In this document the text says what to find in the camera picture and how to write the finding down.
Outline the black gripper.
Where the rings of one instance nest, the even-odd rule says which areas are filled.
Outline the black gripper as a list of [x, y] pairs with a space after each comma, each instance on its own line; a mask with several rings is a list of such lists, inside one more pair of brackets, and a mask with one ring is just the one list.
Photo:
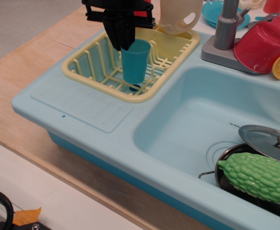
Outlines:
[[[153, 4], [145, 0], [83, 0], [87, 9], [87, 20], [103, 22], [105, 31], [116, 50], [128, 50], [135, 41], [135, 27], [152, 29], [155, 18]], [[126, 21], [120, 38], [116, 22]]]

